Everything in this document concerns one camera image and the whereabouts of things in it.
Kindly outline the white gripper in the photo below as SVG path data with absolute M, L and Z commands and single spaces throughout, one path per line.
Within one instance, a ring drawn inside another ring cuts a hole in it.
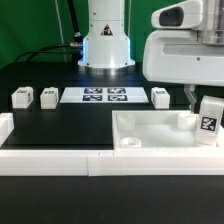
M 194 31 L 154 31 L 145 44 L 143 75 L 148 81 L 186 84 L 194 113 L 195 85 L 224 86 L 224 47 L 198 43 Z

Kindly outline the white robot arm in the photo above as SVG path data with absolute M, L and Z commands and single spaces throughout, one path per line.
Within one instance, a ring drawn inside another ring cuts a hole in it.
M 135 64 L 124 33 L 124 0 L 89 0 L 89 32 L 79 65 L 114 74 Z M 180 83 L 193 101 L 196 85 L 224 86 L 224 0 L 183 0 L 155 11 L 145 44 L 143 75 Z

